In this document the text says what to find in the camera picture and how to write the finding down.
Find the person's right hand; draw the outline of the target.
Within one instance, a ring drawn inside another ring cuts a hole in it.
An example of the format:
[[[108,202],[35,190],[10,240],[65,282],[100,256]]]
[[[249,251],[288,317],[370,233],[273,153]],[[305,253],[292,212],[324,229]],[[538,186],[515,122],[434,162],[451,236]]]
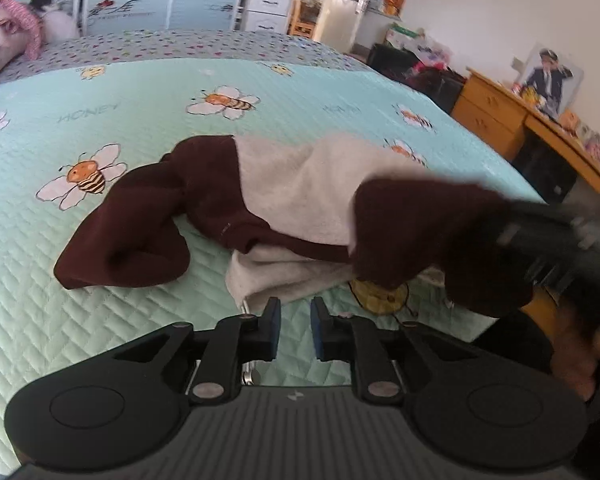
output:
[[[582,400],[590,400],[595,391],[594,373],[600,361],[600,328],[591,339],[586,338],[574,311],[562,307],[557,313],[553,346],[550,361],[553,376]]]

